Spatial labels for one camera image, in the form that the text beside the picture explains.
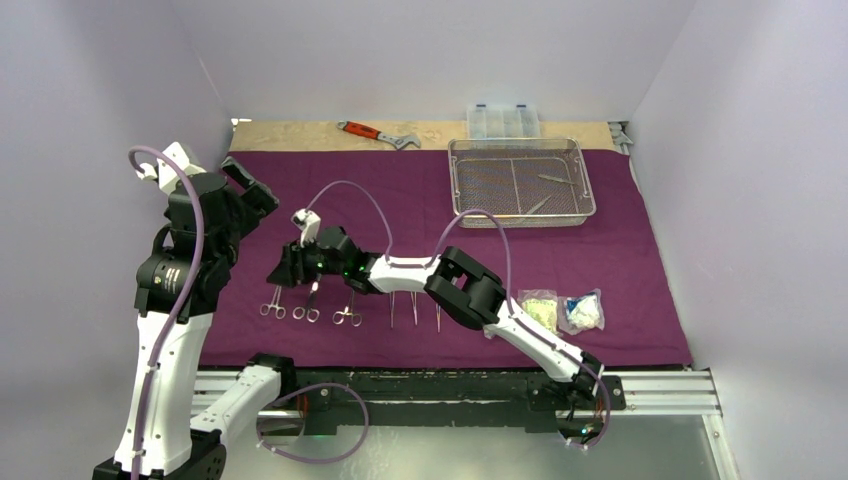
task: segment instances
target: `stainless steel mesh basket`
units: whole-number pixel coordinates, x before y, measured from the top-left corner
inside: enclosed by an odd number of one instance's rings
[[[571,227],[595,213],[583,153],[570,138],[452,140],[453,211],[486,210],[504,227]],[[493,228],[482,215],[466,228]]]

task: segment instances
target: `purple cloth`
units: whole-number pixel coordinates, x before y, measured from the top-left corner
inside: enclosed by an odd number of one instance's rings
[[[626,156],[584,152],[598,205],[582,226],[508,229],[512,248],[513,292],[551,289],[578,296],[603,291],[606,327],[569,342],[609,366],[690,363],[641,196]],[[444,151],[402,152],[242,152],[234,153],[259,181],[280,198],[280,208],[241,244],[239,263],[224,290],[201,355],[203,365],[244,365],[257,352],[294,358],[299,366],[405,368],[527,367],[534,362],[500,338],[486,339],[442,315],[436,333],[436,307],[419,294],[418,326],[411,298],[396,296],[394,329],[389,328],[388,295],[357,295],[354,309],[364,317],[355,328],[334,325],[333,312],[350,296],[340,278],[325,277],[316,297],[316,323],[295,320],[308,286],[283,290],[287,313],[278,320],[259,315],[274,286],[265,277],[277,265],[281,247],[298,238],[290,217],[327,183],[346,179],[365,187],[385,211],[394,234],[392,255],[433,253],[453,218],[448,158]],[[313,207],[322,227],[341,225],[360,248],[385,251],[386,233],[377,212],[357,189],[339,185]],[[447,245],[464,249],[481,263],[505,274],[504,249],[493,229],[456,228]]]

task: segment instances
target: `white wall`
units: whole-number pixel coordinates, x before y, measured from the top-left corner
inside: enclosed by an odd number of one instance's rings
[[[848,11],[700,1],[630,126],[744,478],[848,471]]]
[[[459,119],[633,114],[694,0],[174,0],[227,113]]]
[[[135,271],[166,198],[133,144],[220,160],[232,125],[169,2],[0,2],[2,478],[91,478],[135,370]]]

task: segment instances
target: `plastic bag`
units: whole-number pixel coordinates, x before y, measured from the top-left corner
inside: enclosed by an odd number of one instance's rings
[[[552,333],[559,323],[559,299],[554,290],[519,290],[518,303],[534,320]]]
[[[582,297],[562,297],[562,315],[559,329],[569,335],[604,329],[604,309],[601,307],[601,290],[596,288]]]

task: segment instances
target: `robot end effector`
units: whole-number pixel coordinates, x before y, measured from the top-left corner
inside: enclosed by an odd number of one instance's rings
[[[204,171],[191,163],[190,154],[179,143],[164,152],[190,171],[189,178],[200,199],[204,220],[202,267],[194,293],[183,306],[179,318],[214,312],[218,294],[230,280],[230,269],[238,260],[241,240],[279,206],[279,200],[264,184],[256,181],[236,160],[227,157],[221,164],[226,176]],[[150,257],[136,273],[135,308],[141,312],[167,312],[188,280],[189,264],[197,237],[194,209],[185,187],[169,181],[173,171],[161,163],[155,171],[149,165],[139,177],[155,180],[168,194],[165,217],[169,220],[156,235]],[[227,181],[231,178],[243,192]],[[172,246],[165,246],[171,237]]]

